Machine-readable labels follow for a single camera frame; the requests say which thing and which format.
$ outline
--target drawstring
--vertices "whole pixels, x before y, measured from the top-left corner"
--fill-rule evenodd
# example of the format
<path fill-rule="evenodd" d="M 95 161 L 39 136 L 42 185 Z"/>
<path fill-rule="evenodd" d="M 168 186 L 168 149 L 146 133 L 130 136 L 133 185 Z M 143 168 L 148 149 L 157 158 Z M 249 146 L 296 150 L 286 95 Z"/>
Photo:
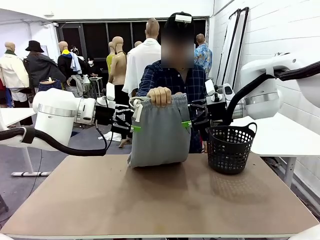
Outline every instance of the drawstring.
<path fill-rule="evenodd" d="M 141 116 L 142 108 L 144 107 L 141 104 L 141 101 L 146 101 L 148 99 L 149 99 L 148 97 L 134 96 L 134 97 L 131 97 L 130 100 L 129 100 L 130 106 L 135 109 L 132 117 L 138 123 L 140 122 L 140 116 Z"/>

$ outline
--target black basket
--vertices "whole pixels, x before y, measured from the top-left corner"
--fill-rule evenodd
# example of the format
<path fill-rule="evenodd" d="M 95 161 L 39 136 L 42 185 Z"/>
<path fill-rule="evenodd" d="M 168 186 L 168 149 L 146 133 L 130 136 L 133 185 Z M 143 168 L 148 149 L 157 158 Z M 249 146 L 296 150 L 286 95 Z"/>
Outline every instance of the black basket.
<path fill-rule="evenodd" d="M 255 125 L 255 132 L 249 126 Z M 239 174 L 246 166 L 257 124 L 247 126 L 212 126 L 207 128 L 209 166 L 222 174 Z"/>

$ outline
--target black cap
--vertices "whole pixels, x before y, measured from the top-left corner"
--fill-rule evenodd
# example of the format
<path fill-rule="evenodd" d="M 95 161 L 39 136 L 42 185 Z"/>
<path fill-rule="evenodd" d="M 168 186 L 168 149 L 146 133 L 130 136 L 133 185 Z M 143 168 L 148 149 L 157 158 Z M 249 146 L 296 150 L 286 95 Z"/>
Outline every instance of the black cap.
<path fill-rule="evenodd" d="M 40 42 L 31 40 L 29 41 L 29 46 L 25 49 L 26 51 L 35 51 L 38 53 L 44 53 L 40 46 Z"/>
<path fill-rule="evenodd" d="M 163 29 L 163 36 L 165 38 L 175 39 L 178 41 L 185 41 L 189 39 L 194 39 L 195 37 L 195 22 L 191 19 L 191 22 L 180 22 L 176 21 L 176 15 L 189 16 L 189 13 L 176 12 L 172 14 L 168 20 L 165 22 Z"/>

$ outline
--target brown tabletop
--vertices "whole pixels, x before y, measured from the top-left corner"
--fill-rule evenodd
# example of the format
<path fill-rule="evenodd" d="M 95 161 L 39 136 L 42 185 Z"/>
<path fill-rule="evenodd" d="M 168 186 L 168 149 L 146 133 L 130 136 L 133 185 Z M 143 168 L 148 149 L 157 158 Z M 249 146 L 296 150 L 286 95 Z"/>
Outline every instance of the brown tabletop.
<path fill-rule="evenodd" d="M 286 237 L 318 221 L 255 154 L 238 175 L 181 164 L 131 169 L 127 155 L 68 156 L 1 233 L 20 238 Z"/>

